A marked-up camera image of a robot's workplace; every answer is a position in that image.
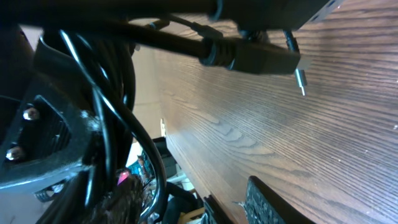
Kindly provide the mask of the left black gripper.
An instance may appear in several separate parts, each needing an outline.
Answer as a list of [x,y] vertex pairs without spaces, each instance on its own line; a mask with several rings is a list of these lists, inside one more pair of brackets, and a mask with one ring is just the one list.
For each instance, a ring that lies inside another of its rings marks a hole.
[[91,88],[57,34],[32,48],[1,29],[1,190],[40,191],[93,167],[100,136]]

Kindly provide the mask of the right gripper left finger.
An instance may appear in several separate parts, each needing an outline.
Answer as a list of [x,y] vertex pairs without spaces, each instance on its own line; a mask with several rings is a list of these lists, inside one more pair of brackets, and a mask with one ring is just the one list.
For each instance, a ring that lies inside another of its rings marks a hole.
[[204,214],[201,224],[233,224],[212,195],[203,198]]

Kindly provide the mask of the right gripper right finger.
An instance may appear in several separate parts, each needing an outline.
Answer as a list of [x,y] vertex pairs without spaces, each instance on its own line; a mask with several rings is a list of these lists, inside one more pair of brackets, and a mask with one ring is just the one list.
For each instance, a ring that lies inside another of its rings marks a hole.
[[249,223],[315,224],[254,175],[248,178],[245,201],[238,204]]

